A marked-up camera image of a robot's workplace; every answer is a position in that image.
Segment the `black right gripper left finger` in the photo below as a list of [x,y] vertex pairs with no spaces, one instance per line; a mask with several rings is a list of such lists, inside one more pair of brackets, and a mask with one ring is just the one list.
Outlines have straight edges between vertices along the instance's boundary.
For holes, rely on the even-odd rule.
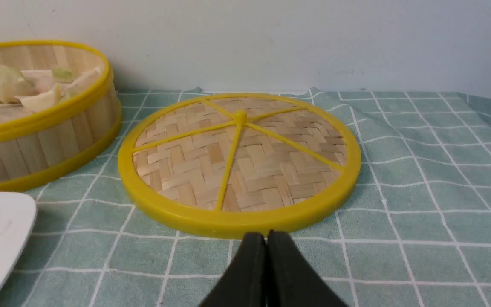
[[200,306],[264,307],[266,260],[263,235],[246,233],[230,265]]

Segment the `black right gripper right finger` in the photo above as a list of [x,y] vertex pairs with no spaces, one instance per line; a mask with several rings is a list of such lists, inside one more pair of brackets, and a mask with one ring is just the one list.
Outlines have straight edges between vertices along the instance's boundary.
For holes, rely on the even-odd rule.
[[346,307],[303,257],[286,232],[271,230],[267,240],[268,307]]

